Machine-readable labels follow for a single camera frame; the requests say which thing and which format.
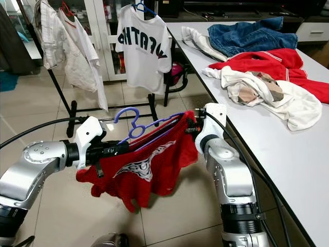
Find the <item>red jacket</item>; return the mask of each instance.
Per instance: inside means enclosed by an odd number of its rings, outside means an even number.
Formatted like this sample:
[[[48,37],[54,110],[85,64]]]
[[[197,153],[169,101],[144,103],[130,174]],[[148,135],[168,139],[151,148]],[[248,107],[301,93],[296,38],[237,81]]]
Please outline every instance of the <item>red jacket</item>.
[[[104,192],[123,200],[129,211],[134,211],[132,199],[141,207],[147,207],[150,193],[160,196],[169,195],[176,184],[180,169],[198,159],[198,153],[191,134],[185,133],[189,128],[187,119],[195,121],[194,112],[188,111],[170,130],[158,140],[139,151],[119,156],[102,158],[100,164],[104,177],[97,177],[95,166],[88,170],[79,170],[79,182],[93,183],[92,195],[100,197]],[[166,126],[166,123],[146,136],[130,143],[137,150],[154,138],[154,133]]]
[[[296,50],[283,48],[243,52],[231,57],[227,62],[209,65],[210,68],[216,69],[225,66],[240,72],[264,72],[275,80],[290,81],[308,90],[321,102],[329,104],[329,83],[308,80],[306,71],[301,69],[303,61]]]

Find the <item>white t-shirt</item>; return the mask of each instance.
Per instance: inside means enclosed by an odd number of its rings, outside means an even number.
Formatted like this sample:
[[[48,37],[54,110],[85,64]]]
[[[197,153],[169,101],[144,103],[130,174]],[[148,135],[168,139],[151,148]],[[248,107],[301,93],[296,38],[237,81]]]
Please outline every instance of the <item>white t-shirt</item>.
[[[92,70],[92,73],[88,73],[87,77],[90,78],[90,80],[94,80],[96,82],[98,105],[100,108],[108,112],[98,55],[90,41],[90,38],[88,37],[88,34],[83,29],[82,25],[76,17],[74,17],[74,22],[70,21],[61,9],[58,9],[58,16],[62,21],[66,31],[76,46],[79,48],[80,52],[87,59]]]
[[[163,74],[171,69],[167,26],[157,15],[142,20],[132,5],[121,8],[116,52],[124,52],[129,86],[141,86],[154,94],[164,94]]]

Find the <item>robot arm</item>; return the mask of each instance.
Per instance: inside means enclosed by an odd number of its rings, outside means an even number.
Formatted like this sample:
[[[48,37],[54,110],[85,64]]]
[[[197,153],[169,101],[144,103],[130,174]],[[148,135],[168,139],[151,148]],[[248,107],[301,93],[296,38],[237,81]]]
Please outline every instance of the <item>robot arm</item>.
[[[205,105],[204,111],[226,125],[226,108],[215,103]],[[216,122],[201,113],[203,129],[195,145],[207,162],[214,179],[223,221],[224,247],[269,247],[262,231],[251,173],[239,153],[223,139]]]
[[[206,111],[226,125],[226,107],[209,103]],[[262,231],[254,186],[248,167],[239,153],[223,139],[223,131],[210,117],[201,115],[204,126],[196,137],[197,150],[207,161],[220,203],[225,247],[269,247]],[[128,143],[102,142],[106,135],[102,123],[89,117],[76,133],[74,143],[34,142],[27,146],[21,159],[0,178],[0,246],[12,246],[27,211],[33,205],[45,179],[54,172],[75,165],[78,169],[96,164],[101,157],[128,151]]]
[[[95,117],[78,129],[74,143],[38,141],[28,145],[18,162],[0,178],[0,246],[12,246],[16,233],[45,180],[54,172],[75,165],[78,169],[99,158],[127,152],[128,143],[102,142],[106,131]]]

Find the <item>jeans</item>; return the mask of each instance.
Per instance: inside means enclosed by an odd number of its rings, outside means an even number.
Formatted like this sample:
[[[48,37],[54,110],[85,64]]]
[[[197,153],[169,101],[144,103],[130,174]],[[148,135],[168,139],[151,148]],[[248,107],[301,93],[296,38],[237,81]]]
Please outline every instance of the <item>jeans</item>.
[[[212,25],[208,28],[210,44],[228,57],[245,51],[296,49],[296,34],[276,31],[282,28],[282,24],[283,17],[273,17],[255,23]]]

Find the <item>white cloth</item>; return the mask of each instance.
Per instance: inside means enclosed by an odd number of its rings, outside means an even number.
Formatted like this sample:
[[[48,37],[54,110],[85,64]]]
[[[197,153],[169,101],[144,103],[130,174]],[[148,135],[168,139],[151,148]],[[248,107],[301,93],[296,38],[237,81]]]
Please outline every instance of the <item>white cloth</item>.
[[[291,82],[277,81],[284,97],[281,101],[274,102],[265,83],[251,72],[238,72],[232,70],[230,66],[225,66],[222,70],[205,68],[203,73],[221,79],[222,87],[227,87],[228,95],[235,103],[238,103],[237,91],[241,85],[252,88],[259,97],[249,106],[260,103],[281,120],[287,120],[287,126],[291,131],[313,126],[322,115],[321,102],[313,94]]]
[[[129,86],[141,86],[154,94],[164,94],[163,74],[172,67],[167,26],[157,15],[142,20],[132,5],[121,8],[116,52],[124,52]]]
[[[64,70],[67,81],[73,86],[95,92],[96,82],[90,65],[47,0],[41,0],[40,12],[46,69],[54,68],[66,60]]]
[[[211,47],[209,37],[202,35],[196,29],[182,26],[181,36],[184,43],[188,46],[197,50],[201,50],[215,59],[221,60],[223,62],[227,61],[227,57],[224,54]]]
[[[61,9],[58,10],[58,16],[62,21],[66,31],[79,48],[80,52],[87,59],[89,66],[92,69],[94,80],[96,82],[98,105],[100,108],[108,112],[99,58],[92,42],[90,41],[90,38],[88,37],[88,34],[76,17],[74,17],[75,21],[71,22]]]

